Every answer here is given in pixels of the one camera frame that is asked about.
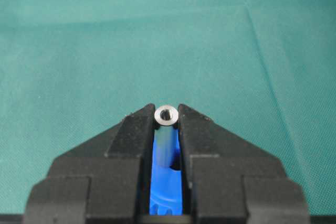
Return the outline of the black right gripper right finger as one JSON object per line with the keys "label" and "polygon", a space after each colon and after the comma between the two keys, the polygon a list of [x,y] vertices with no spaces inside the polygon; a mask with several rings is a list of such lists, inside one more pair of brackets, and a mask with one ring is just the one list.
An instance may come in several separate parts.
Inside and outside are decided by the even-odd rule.
{"label": "black right gripper right finger", "polygon": [[194,223],[309,223],[279,158],[181,104],[184,209]]}

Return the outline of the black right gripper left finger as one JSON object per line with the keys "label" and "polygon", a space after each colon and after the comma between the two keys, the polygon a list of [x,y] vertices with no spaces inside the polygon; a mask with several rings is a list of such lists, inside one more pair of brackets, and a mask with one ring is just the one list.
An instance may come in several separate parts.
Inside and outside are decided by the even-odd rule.
{"label": "black right gripper left finger", "polygon": [[155,112],[150,103],[54,159],[24,223],[135,223],[149,210]]}

